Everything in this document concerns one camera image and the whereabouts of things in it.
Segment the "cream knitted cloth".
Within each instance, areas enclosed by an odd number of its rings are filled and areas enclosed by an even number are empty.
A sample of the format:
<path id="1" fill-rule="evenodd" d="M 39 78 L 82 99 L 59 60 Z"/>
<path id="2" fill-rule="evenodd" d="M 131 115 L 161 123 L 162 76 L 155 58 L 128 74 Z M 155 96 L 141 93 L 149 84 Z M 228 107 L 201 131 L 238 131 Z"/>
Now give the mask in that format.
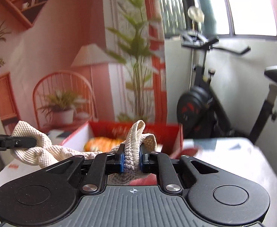
<path id="1" fill-rule="evenodd" d="M 142 120 L 137 121 L 130 128 L 125 144 L 124 172 L 122 174 L 112 174 L 108 177 L 110 185 L 128 185 L 130 182 L 140 178 L 146 178 L 149 174 L 144 174 L 139 168 L 139 149 L 141 144 L 147 147 L 149 152 L 156 151 L 156 137 L 151 133 L 143 133 L 145 123 Z M 22 163 L 30 166 L 39 166 L 45 168 L 54 165 L 64 159 L 75 155 L 82 155 L 86 159 L 95 158 L 100 152 L 80 152 L 61 145 L 53 145 L 50 138 L 33 128 L 25 121 L 19 121 L 15 126 L 12 136 L 34 137 L 37 140 L 37 146 L 29 149 L 15 149 L 11 155 Z"/>

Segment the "printed room backdrop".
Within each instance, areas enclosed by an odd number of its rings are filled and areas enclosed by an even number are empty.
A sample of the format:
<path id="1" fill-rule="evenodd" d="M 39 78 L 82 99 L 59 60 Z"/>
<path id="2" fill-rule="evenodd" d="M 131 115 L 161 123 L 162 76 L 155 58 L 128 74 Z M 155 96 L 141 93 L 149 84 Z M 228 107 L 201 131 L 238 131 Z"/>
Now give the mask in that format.
<path id="1" fill-rule="evenodd" d="M 167 121 L 159 0 L 0 0 L 0 121 Z"/>

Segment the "red strawberry cardboard box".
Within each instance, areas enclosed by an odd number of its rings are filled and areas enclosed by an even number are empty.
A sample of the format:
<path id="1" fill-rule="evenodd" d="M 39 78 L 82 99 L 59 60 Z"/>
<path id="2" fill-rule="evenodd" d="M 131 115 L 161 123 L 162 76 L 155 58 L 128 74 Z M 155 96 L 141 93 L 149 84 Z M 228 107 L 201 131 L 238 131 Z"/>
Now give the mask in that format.
<path id="1" fill-rule="evenodd" d="M 88 121 L 69 135 L 62 143 L 63 147 L 77 152 L 85 152 L 85 144 L 96 138 L 121 139 L 125 144 L 124 172 L 108 177 L 111 185 L 135 185 L 156 183 L 156 176 L 141 172 L 139 149 L 144 145 L 148 152 L 161 152 L 170 156 L 177 154 L 183 146 L 182 127 L 177 124 L 145 124 L 142 120 L 133 125 Z"/>

